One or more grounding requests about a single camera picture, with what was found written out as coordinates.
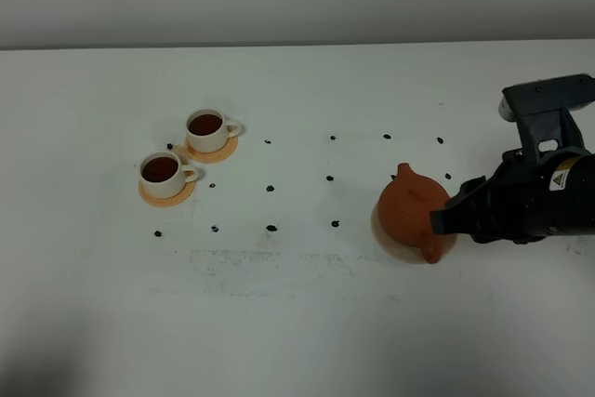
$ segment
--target table surface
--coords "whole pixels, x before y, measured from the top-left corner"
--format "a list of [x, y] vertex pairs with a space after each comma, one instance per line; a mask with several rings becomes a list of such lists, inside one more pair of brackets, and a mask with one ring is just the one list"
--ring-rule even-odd
[[[593, 238], [414, 265], [370, 216], [401, 162], [491, 176], [502, 88], [594, 67], [595, 41], [0, 53], [2, 352], [76, 345], [98, 396], [591, 395]], [[236, 152], [146, 205], [139, 162], [203, 107]]]

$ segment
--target yellow warning sticker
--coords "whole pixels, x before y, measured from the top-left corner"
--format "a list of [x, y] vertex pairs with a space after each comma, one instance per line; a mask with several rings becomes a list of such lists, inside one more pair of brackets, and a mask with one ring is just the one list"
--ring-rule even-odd
[[570, 174], [570, 169], [575, 165], [575, 163], [583, 158], [580, 157], [573, 157], [569, 158], [568, 160], [564, 160], [561, 162], [554, 173], [551, 175], [551, 180], [549, 181], [549, 190], [550, 191], [561, 191], [566, 188], [566, 180], [568, 180], [568, 175]]

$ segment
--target teacup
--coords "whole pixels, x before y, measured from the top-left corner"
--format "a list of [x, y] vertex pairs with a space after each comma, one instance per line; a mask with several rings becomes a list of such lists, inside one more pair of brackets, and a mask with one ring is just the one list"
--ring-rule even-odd
[[183, 165], [171, 151], [158, 151], [145, 157], [139, 167], [142, 189], [155, 199], [168, 199], [178, 195], [186, 183], [198, 179], [198, 170]]
[[242, 125], [214, 109], [201, 109], [186, 120], [188, 143], [198, 152], [215, 152], [231, 137], [237, 137]]

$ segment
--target orange clay teapot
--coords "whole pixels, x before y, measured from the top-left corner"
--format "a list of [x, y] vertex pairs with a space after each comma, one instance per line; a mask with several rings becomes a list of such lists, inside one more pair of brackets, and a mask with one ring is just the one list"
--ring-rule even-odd
[[378, 220], [385, 233], [403, 245], [416, 246], [430, 264], [443, 255], [443, 236], [431, 229], [430, 211], [444, 207], [448, 193], [440, 184], [419, 176], [407, 163], [397, 168], [394, 181], [378, 200]]

